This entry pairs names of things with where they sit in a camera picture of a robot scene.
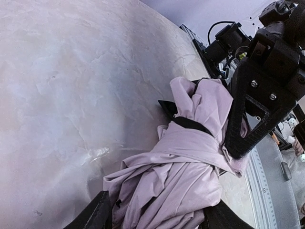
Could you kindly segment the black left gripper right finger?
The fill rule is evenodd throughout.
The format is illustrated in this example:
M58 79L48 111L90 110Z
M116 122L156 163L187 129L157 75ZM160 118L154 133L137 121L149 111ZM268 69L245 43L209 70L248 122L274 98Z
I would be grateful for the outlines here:
M213 207L203 209L201 229L254 229L238 217L222 200Z

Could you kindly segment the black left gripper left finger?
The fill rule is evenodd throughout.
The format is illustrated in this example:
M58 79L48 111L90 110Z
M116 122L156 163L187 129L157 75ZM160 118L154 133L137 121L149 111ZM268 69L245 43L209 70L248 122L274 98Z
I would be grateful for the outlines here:
M64 229L111 229L112 206L109 192L101 191Z

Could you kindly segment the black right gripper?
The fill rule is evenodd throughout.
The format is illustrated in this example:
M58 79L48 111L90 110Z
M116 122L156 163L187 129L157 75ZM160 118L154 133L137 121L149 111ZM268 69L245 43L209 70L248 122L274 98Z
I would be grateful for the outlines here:
M250 50L236 68L229 92L233 103L225 137L232 157L243 157L286 117L305 94L304 14L261 14ZM241 136L245 100L277 105Z

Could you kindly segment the pink and black umbrella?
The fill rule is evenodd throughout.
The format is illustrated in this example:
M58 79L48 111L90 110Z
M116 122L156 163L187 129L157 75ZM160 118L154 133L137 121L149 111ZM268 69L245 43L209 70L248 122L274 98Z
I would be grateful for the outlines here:
M146 153L123 160L107 175L115 229L194 229L203 210L220 203L220 171L244 175L248 156L225 146L232 96L220 80L170 83L174 120L158 127L159 142Z

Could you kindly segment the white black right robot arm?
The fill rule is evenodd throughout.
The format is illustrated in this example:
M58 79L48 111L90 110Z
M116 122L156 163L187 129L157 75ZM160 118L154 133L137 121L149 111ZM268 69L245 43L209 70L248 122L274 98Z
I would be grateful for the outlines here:
M305 3L279 0L259 16L254 37L228 22L204 49L213 78L225 59L239 60L230 82L233 104L225 145L241 158L271 132L305 95Z

